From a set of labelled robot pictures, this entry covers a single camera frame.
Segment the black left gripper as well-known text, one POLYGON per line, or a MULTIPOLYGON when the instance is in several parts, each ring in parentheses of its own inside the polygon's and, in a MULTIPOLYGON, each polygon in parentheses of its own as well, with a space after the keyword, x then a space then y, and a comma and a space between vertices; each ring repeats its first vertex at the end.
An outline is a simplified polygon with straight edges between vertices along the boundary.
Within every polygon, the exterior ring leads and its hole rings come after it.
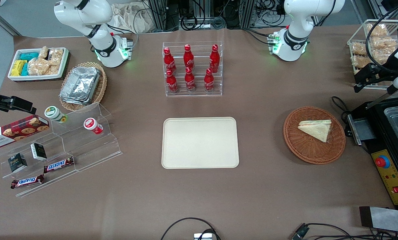
POLYGON ((393 81, 398 77, 398 59, 396 57, 389 57, 385 64, 373 61, 373 63, 367 64, 362 71, 364 78, 355 77, 355 85, 353 87, 355 93, 359 93, 365 86, 370 84, 393 81))

